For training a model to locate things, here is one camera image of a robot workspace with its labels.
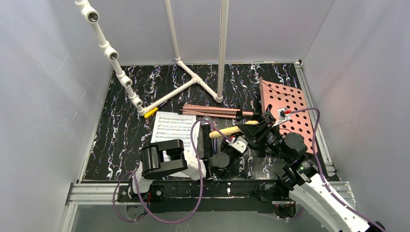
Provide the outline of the pink music stand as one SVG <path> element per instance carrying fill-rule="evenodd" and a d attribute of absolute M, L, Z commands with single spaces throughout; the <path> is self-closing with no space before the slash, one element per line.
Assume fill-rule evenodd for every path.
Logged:
<path fill-rule="evenodd" d="M 304 137 L 307 152 L 312 154 L 313 149 L 318 151 L 317 145 L 313 142 L 314 123 L 310 119 L 309 111 L 306 111 L 307 102 L 302 90 L 295 87 L 288 87 L 282 84 L 275 84 L 260 78 L 260 93 L 262 112 L 266 112 L 269 105 L 271 114 L 279 119 L 280 108 L 292 112 L 290 119 L 280 125 L 280 131 L 285 135 L 289 132 L 299 133 Z M 260 113 L 244 111 L 239 108 L 221 108 L 202 105 L 185 104 L 178 110 L 180 114 L 222 117 L 240 120 L 244 117 L 255 120 Z"/>

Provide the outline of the sheet music page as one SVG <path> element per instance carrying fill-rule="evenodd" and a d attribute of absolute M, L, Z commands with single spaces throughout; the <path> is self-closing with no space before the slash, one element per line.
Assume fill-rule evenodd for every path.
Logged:
<path fill-rule="evenodd" d="M 192 128 L 196 116 L 181 115 L 178 113 L 158 111 L 155 114 L 154 127 L 152 132 L 151 142 L 162 142 L 173 139 L 180 139 L 183 141 L 184 150 L 188 151 L 193 157 L 195 152 L 192 149 L 192 142 L 198 146 L 198 136 L 200 124 L 197 123 Z"/>

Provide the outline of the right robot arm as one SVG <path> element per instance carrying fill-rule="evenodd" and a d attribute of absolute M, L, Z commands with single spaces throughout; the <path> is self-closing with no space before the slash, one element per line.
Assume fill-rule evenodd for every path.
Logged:
<path fill-rule="evenodd" d="M 379 221 L 359 213 L 331 186 L 323 174 L 316 149 L 313 149 L 315 162 L 306 154 L 308 147 L 301 134 L 280 133 L 280 125 L 289 121 L 293 114 L 319 110 L 279 108 L 276 120 L 271 108 L 267 108 L 257 124 L 237 126 L 248 142 L 270 148 L 285 162 L 285 174 L 276 180 L 281 196 L 300 204 L 330 232 L 384 232 L 386 228 Z"/>

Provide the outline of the yellow toy microphone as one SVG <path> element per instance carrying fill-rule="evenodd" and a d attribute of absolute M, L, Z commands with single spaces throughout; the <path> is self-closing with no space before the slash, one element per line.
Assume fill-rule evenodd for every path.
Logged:
<path fill-rule="evenodd" d="M 258 121 L 251 120 L 251 121 L 246 122 L 245 124 L 254 125 L 254 124 L 258 124 Z M 228 128 L 225 128 L 225 129 L 221 129 L 220 132 L 225 136 L 230 136 L 230 135 L 233 135 L 235 133 L 241 132 L 241 130 L 239 129 L 238 126 L 232 126 L 232 127 L 228 127 Z M 209 134 L 209 137 L 211 139 L 216 139 L 216 138 L 221 138 L 223 136 L 219 132 L 213 131 Z"/>

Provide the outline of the aluminium frame rail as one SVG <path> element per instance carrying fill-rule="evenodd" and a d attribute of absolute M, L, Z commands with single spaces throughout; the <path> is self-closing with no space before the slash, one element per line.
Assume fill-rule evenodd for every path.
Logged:
<path fill-rule="evenodd" d="M 110 209 L 115 203 L 121 213 L 137 218 L 142 203 L 126 183 L 119 189 L 111 183 L 72 184 L 66 201 L 62 232 L 73 228 L 77 209 L 80 205 L 107 205 Z M 153 213 L 190 211 L 199 197 L 200 185 L 197 182 L 168 180 L 155 181 L 148 193 L 143 194 L 145 203 L 150 204 Z M 270 213 L 275 207 L 294 207 L 295 201 L 282 198 L 273 191 L 273 181 L 267 180 L 228 180 L 205 181 L 199 212 L 211 211 L 257 211 Z"/>

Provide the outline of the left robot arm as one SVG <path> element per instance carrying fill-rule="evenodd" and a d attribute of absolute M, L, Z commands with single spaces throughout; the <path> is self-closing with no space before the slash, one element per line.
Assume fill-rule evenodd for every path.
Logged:
<path fill-rule="evenodd" d="M 168 175 L 182 173 L 197 181 L 207 176 L 207 172 L 221 174 L 227 171 L 236 159 L 244 155 L 248 149 L 248 142 L 241 137 L 233 137 L 231 142 L 224 140 L 221 151 L 205 160 L 197 159 L 184 150 L 180 139 L 150 143 L 142 150 L 142 160 L 137 172 L 132 175 L 128 188 L 131 198 L 137 196 L 137 188 L 141 194 L 149 193 L 150 186 L 155 179 Z"/>

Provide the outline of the black microphone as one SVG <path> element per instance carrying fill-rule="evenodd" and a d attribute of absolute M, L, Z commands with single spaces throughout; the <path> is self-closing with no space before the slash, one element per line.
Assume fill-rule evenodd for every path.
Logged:
<path fill-rule="evenodd" d="M 209 134 L 211 133 L 211 125 L 209 123 L 210 118 L 209 117 L 203 117 L 203 120 L 201 121 L 201 129 L 202 129 L 202 134 L 203 134 L 203 150 L 204 150 L 204 155 L 202 160 L 206 161 L 209 157 L 213 155 L 213 142 L 212 139 L 209 137 Z"/>

